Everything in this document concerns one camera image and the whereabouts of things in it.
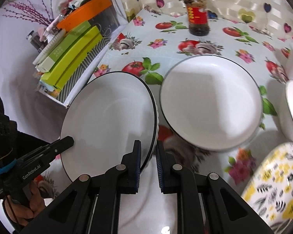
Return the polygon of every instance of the decorative branch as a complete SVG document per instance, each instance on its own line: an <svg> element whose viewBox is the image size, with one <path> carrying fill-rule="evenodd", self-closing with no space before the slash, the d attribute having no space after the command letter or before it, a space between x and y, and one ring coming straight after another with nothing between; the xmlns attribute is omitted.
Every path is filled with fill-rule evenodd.
<svg viewBox="0 0 293 234"><path fill-rule="evenodd" d="M50 8L51 8L51 14L52 14L52 18L54 19L54 15L53 15L53 9L52 9L52 0L50 0Z"/></svg>
<svg viewBox="0 0 293 234"><path fill-rule="evenodd" d="M38 12L34 8L34 5L30 2L30 0L27 0L29 5L26 3L22 3L22 2L10 2L9 5L12 6L13 8L15 8L16 11L10 10L10 9L7 9L6 7L4 7L3 9L5 11L10 12L13 15L4 14L3 16L9 17L9 18L20 18L22 20L27 20L27 21L39 23L44 26L49 26L51 24L51 22L53 21L53 19L50 17L50 14L47 10L46 4L44 3L43 0L41 0L41 1L45 7L45 11L48 15L48 18L46 18L42 13Z"/></svg>
<svg viewBox="0 0 293 234"><path fill-rule="evenodd" d="M41 0L41 2L42 2L42 4L43 4L43 6L45 7L45 10L46 10L46 12L47 12L47 14L48 14L49 19L52 21L50 15L49 15L49 12L48 12L48 10L47 10L47 7L46 7L46 5L45 5L45 3L44 3L44 1Z"/></svg>

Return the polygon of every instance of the green leaf print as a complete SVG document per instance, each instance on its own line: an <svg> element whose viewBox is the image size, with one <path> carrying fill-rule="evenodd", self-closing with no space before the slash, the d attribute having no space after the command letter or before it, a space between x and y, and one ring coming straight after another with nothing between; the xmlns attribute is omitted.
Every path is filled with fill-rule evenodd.
<svg viewBox="0 0 293 234"><path fill-rule="evenodd" d="M259 127L262 128L263 130L266 129L266 125L264 123L262 123L262 122L260 123Z"/></svg>
<svg viewBox="0 0 293 234"><path fill-rule="evenodd" d="M150 70L151 70L151 71L154 71L154 70L159 69L159 67L160 67L160 63L155 63L155 64L153 64L153 65L151 66Z"/></svg>
<svg viewBox="0 0 293 234"><path fill-rule="evenodd" d="M254 42L254 43L258 43L258 44L259 44L259 42L257 42L257 40L253 39L253 38L250 37L250 36L245 36L245 38L246 38L247 40L251 41L251 42Z"/></svg>
<svg viewBox="0 0 293 234"><path fill-rule="evenodd" d="M229 157L229 164L235 165L235 158L234 157Z"/></svg>
<svg viewBox="0 0 293 234"><path fill-rule="evenodd" d="M151 72L151 73L148 73L146 76L145 76L145 82L147 84L158 84L158 85L161 85L162 82L163 82L164 78L162 75L156 73L156 72Z"/></svg>
<svg viewBox="0 0 293 234"><path fill-rule="evenodd" d="M233 28L234 28L236 31L238 31L240 34L243 34L243 32L242 32L240 29L238 29L238 28L236 28L236 27L234 27L234 26L233 26Z"/></svg>
<svg viewBox="0 0 293 234"><path fill-rule="evenodd" d="M262 100L263 100L263 113L277 116L277 113L272 103L266 98L263 98Z"/></svg>
<svg viewBox="0 0 293 234"><path fill-rule="evenodd" d="M141 74L141 75L144 75L144 74L146 74L147 72L148 72L148 70L147 70L147 69L144 69L144 70L140 71L140 74Z"/></svg>
<svg viewBox="0 0 293 234"><path fill-rule="evenodd" d="M224 168L223 171L224 171L225 173L228 173L232 168L233 168L232 166L227 166L227 167Z"/></svg>
<svg viewBox="0 0 293 234"><path fill-rule="evenodd" d="M175 26L177 30L188 29L186 26Z"/></svg>
<svg viewBox="0 0 293 234"><path fill-rule="evenodd" d="M150 58L144 57L142 65L145 69L149 70L150 67L152 66Z"/></svg>
<svg viewBox="0 0 293 234"><path fill-rule="evenodd" d="M160 31L160 32L174 32L176 29L173 29L173 30L163 30L163 31Z"/></svg>
<svg viewBox="0 0 293 234"><path fill-rule="evenodd" d="M237 40L237 41L239 41L239 42L250 42L250 41L248 41L248 40L244 40L244 39L235 39L235 40Z"/></svg>
<svg viewBox="0 0 293 234"><path fill-rule="evenodd" d="M261 96L266 95L266 88L263 85L259 86L259 90L260 90Z"/></svg>

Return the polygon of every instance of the curtain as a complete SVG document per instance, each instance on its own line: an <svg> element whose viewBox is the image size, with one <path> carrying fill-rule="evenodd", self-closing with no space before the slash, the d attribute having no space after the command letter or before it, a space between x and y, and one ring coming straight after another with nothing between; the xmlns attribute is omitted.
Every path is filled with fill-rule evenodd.
<svg viewBox="0 0 293 234"><path fill-rule="evenodd" d="M128 21L145 6L172 16L186 14L183 0L121 0ZM293 36L293 10L286 0L207 0L209 16L244 22L279 38Z"/></svg>

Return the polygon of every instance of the orange box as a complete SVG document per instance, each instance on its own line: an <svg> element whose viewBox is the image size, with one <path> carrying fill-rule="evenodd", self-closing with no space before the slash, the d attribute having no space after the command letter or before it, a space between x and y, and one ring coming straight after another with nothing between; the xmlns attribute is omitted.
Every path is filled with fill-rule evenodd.
<svg viewBox="0 0 293 234"><path fill-rule="evenodd" d="M66 32L69 32L75 26L78 26L86 20L92 19L111 5L112 2L110 0L91 0L59 22L57 28L62 28L65 29Z"/></svg>

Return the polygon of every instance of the patterned bowl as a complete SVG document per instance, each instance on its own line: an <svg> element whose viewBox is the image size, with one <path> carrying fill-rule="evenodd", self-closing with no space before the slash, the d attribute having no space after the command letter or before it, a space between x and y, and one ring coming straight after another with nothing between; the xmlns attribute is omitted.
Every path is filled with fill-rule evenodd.
<svg viewBox="0 0 293 234"><path fill-rule="evenodd" d="M293 219L293 143L277 146L263 160L242 198L280 234Z"/></svg>

